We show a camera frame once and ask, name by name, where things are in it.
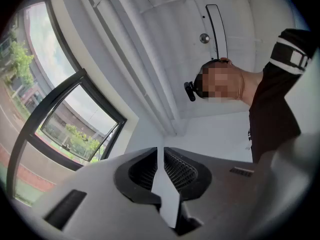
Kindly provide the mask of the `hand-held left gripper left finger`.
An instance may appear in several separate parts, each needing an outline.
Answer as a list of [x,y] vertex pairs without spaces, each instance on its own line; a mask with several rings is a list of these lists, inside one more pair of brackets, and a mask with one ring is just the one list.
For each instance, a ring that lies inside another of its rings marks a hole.
[[83,166],[32,206],[36,228],[49,240],[173,240],[159,213],[161,199],[134,176],[157,165],[145,148]]

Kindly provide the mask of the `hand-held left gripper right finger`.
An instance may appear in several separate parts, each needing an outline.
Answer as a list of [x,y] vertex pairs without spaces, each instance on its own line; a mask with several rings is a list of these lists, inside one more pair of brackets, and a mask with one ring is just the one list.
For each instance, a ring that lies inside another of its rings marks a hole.
[[179,193],[175,232],[182,240],[247,240],[272,162],[215,158],[164,148],[164,169]]

